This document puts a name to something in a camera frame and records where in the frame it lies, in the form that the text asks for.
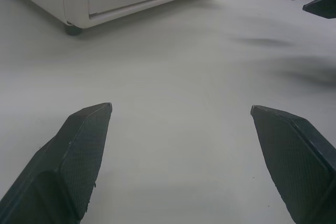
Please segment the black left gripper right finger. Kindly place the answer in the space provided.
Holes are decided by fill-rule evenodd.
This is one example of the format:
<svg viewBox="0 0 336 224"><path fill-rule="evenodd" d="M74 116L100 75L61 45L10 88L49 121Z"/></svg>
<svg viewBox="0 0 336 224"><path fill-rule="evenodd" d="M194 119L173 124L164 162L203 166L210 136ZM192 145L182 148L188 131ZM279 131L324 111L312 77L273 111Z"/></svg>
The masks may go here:
<svg viewBox="0 0 336 224"><path fill-rule="evenodd" d="M265 164L295 223L335 223L335 147L306 119L254 105Z"/></svg>

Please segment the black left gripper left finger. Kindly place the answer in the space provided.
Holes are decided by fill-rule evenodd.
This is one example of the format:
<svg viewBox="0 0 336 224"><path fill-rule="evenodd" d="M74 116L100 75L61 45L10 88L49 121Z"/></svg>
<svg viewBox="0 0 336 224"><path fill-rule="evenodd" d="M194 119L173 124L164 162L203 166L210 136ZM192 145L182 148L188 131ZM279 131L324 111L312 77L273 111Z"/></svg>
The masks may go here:
<svg viewBox="0 0 336 224"><path fill-rule="evenodd" d="M1 223L80 223L102 163L111 103L70 115L1 199Z"/></svg>

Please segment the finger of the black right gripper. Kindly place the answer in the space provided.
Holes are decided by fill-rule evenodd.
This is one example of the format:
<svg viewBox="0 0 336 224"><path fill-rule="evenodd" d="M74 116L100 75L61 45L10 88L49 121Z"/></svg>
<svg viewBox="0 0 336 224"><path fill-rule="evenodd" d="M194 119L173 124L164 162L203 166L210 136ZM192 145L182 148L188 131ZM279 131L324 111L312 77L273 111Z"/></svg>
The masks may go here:
<svg viewBox="0 0 336 224"><path fill-rule="evenodd" d="M305 12L326 18L335 18L335 0L314 0L302 8Z"/></svg>

